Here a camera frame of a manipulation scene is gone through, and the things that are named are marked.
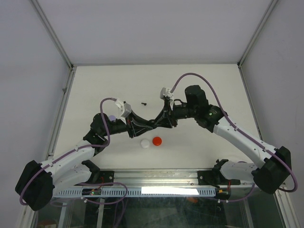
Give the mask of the white earbud charging case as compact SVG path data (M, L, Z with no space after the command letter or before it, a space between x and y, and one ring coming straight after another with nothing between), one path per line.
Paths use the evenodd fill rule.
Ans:
M143 149L148 149L150 147L150 141L147 139L142 139L140 145Z

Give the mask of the purple earbud charging case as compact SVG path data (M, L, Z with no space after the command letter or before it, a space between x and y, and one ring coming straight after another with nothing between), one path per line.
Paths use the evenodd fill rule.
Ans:
M116 117L114 115L108 116L110 122L116 121Z

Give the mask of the red earbud charging case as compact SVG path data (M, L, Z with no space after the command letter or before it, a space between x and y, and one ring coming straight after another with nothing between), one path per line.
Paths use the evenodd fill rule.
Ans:
M162 139L161 137L159 136L156 136L153 138L152 140L152 143L155 145L155 146L160 146L162 144Z

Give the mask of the black earbud charging case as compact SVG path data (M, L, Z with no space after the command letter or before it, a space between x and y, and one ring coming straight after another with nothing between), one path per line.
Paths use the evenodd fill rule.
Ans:
M149 124L150 124L151 128L153 128L153 129L156 128L156 127L155 127L155 120L150 120L150 121L149 121Z

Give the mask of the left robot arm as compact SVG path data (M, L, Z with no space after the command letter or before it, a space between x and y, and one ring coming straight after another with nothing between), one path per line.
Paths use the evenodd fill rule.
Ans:
M145 120L134 112L123 119L109 120L103 112L96 114L89 132L71 150L49 160L26 164L16 184L21 205L33 211L44 208L53 196L78 184L98 184L100 169L91 158L110 144L110 136L127 132L130 138L157 127L155 119Z

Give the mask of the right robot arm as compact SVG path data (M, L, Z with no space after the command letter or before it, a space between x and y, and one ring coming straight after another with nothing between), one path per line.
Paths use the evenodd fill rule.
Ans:
M179 119L194 118L200 127L227 140L251 160L250 163L217 161L212 169L213 180L218 184L227 180L253 182L262 191L275 193L290 175L290 151L284 146L276 148L260 141L239 128L227 113L208 103L200 86L188 86L185 96L187 102L174 105L171 89L164 87L160 92L160 98L164 100L161 116L168 119L171 126L176 126Z

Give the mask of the aluminium mounting rail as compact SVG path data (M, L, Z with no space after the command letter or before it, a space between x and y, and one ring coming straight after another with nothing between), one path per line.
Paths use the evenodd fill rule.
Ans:
M26 168L19 181L18 187L26 191L37 193L49 192L55 195L60 191L73 186L110 186L122 183L126 186L213 186L240 185L242 182L253 182L253 177L234 177L226 179L220 172L213 170L203 171L108 171L98 167L79 166L66 172L56 172L53 167L43 170L40 166Z

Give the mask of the left aluminium frame post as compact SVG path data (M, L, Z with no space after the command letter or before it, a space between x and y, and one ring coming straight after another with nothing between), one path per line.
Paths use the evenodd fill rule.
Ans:
M66 53L65 49L62 46L54 28L52 27L49 19L47 18L43 8L41 7L38 0L30 0L30 4L32 5L34 11L36 12L37 16L39 17L41 23L43 24L45 30L47 31L48 35L50 36L52 42L54 43L56 49L60 53L62 59L64 60L65 64L68 66L69 69L73 68L73 63L71 62L68 54Z

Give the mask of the aluminium frame post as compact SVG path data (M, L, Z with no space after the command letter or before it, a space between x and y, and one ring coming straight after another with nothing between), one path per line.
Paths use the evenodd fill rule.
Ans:
M241 58L239 59L239 61L237 62L237 66L238 68L241 68L242 65L244 64L247 56L249 55L251 49L253 48L254 44L256 43L259 35L261 34L264 26L266 25L266 23L268 22L270 16L272 15L274 9L276 8L276 6L278 5L280 1L279 0L271 0L267 9L265 10L261 20L259 21L253 35L251 36L249 43L247 44Z
M30 4L32 5L34 11L36 12L37 16L39 17L41 23L43 24L45 30L47 31L48 35L50 36L52 42L54 43L56 49L60 53L62 59L64 60L65 64L68 66L69 69L73 68L73 63L71 62L68 54L66 53L65 49L62 46L54 28L52 27L49 19L47 18L43 8L41 7L38 0L30 0Z

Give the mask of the right aluminium frame post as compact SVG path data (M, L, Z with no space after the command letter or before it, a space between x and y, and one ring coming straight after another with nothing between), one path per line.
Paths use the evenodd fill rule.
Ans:
M251 36L249 43L247 44L241 58L239 59L239 61L237 62L237 66L238 68L241 68L242 65L244 64L247 56L249 55L251 49L253 48L254 44L256 43L259 35L261 34L264 26L266 25L266 23L268 22L270 16L272 15L274 9L276 8L276 6L278 5L280 1L279 0L271 0L267 9L265 10L261 20L259 21L253 35Z

